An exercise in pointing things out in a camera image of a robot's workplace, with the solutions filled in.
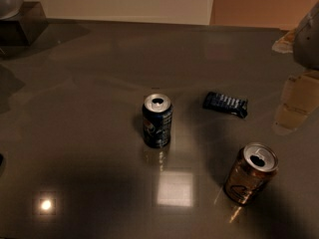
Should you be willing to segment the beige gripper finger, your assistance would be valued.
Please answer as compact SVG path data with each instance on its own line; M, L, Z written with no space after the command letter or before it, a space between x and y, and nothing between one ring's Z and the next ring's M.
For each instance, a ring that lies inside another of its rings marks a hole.
M319 107L319 71L306 70L285 82L273 129L284 135L299 128Z
M292 53L295 34L295 29L288 31L284 36L282 36L272 45L272 50L281 54Z

